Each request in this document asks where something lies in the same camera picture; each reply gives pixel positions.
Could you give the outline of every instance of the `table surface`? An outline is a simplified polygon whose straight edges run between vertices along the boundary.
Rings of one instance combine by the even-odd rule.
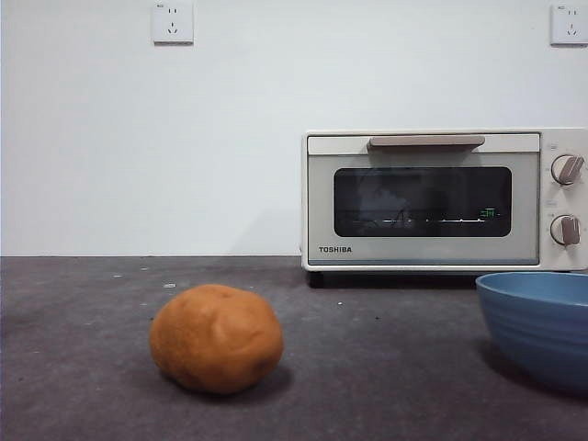
[[[156,312],[204,283],[258,292],[284,331],[277,369],[230,397],[149,354]],[[3,258],[2,284],[5,441],[588,439],[588,401],[490,341],[472,277],[309,288],[297,257],[36,257]]]

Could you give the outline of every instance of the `oven handle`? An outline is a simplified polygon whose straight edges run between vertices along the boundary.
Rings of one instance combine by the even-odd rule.
[[[443,150],[471,150],[484,144],[481,135],[391,135],[374,136],[367,144],[367,150],[393,151],[399,148],[431,148]]]

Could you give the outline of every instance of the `brown potato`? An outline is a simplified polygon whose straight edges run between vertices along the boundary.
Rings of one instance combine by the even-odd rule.
[[[261,296],[223,285],[188,289],[153,320],[151,354],[187,389],[220,394],[252,386],[282,356],[282,330]]]

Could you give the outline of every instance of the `oven foot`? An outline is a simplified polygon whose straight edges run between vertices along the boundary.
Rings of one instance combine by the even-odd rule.
[[[311,288],[322,288],[324,286],[324,275],[317,271],[306,272],[306,283]]]

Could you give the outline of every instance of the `bowl rim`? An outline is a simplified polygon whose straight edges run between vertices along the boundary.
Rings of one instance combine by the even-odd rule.
[[[512,276],[512,275],[541,275],[541,276],[557,276],[557,277],[586,277],[587,281],[588,281],[588,274],[581,274],[581,273],[559,273],[556,271],[509,271],[509,272],[504,272],[504,273],[490,273],[490,274],[485,274],[483,276],[479,276],[476,277],[476,287],[479,288],[485,288],[488,289],[489,291],[493,291],[493,292],[497,292],[499,294],[503,294],[504,296],[509,296],[512,298],[516,298],[516,299],[521,299],[521,300],[528,300],[528,301],[536,301],[536,302],[541,302],[541,303],[548,303],[548,304],[552,304],[552,305],[560,305],[560,306],[574,306],[574,307],[584,307],[584,308],[588,308],[588,292],[586,294],[586,301],[584,303],[578,303],[578,302],[574,302],[574,301],[568,301],[568,300],[547,300],[547,299],[533,299],[531,297],[527,297],[527,296],[522,296],[522,295],[517,295],[514,294],[513,292],[509,292],[503,289],[498,289],[498,288],[491,288],[487,285],[486,283],[486,278],[493,278],[493,277],[500,277],[500,276]]]

